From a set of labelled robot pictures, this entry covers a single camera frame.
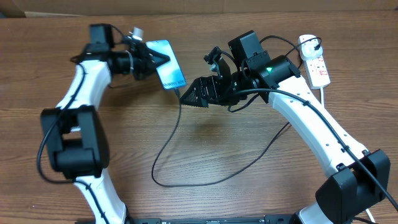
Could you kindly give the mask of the blue Samsung Galaxy smartphone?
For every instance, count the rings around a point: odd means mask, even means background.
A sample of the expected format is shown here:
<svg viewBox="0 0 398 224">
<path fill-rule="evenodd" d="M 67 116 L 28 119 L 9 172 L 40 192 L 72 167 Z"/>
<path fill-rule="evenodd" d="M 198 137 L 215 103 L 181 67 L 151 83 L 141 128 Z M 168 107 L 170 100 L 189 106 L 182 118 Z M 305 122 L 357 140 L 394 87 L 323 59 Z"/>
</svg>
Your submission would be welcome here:
<svg viewBox="0 0 398 224">
<path fill-rule="evenodd" d="M 178 60 L 168 40 L 154 40 L 146 42 L 146 46 L 162 55 L 169 57 L 169 61 L 157 66 L 156 70 L 165 90 L 184 87 L 186 79 Z"/>
</svg>

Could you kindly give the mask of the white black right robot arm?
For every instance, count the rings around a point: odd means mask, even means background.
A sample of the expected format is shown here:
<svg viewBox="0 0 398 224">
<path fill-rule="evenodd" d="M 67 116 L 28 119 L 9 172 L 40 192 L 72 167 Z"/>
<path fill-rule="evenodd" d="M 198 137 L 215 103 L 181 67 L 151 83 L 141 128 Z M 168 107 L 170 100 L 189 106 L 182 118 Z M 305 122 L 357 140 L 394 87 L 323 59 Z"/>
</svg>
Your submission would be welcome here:
<svg viewBox="0 0 398 224">
<path fill-rule="evenodd" d="M 316 201 L 299 210 L 293 223 L 350 223 L 367 208 L 390 199 L 391 162 L 382 150 L 369 151 L 350 136 L 309 89 L 299 68 L 285 55 L 271 58 L 254 31 L 229 42 L 237 72 L 214 48 L 205 56 L 213 75 L 193 81 L 180 101 L 206 108 L 234 106 L 258 94 L 299 133 L 318 159 L 325 183 Z"/>
</svg>

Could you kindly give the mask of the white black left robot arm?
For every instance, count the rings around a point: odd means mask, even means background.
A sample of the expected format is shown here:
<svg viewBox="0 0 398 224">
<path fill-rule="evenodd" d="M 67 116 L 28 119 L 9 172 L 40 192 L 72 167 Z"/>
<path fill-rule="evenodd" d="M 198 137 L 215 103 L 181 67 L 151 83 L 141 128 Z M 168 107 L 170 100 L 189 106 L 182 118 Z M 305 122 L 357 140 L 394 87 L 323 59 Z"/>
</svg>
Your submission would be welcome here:
<svg viewBox="0 0 398 224">
<path fill-rule="evenodd" d="M 95 216 L 93 223 L 132 223 L 127 206 L 116 193 L 108 166 L 109 144 L 98 108 L 114 75 L 143 80 L 171 61 L 168 40 L 143 42 L 137 31 L 122 35 L 123 51 L 115 51 L 111 24 L 90 25 L 90 42 L 70 60 L 75 77 L 63 99 L 44 109 L 44 137 L 36 158 L 37 171 L 51 184 L 73 184 Z"/>
</svg>

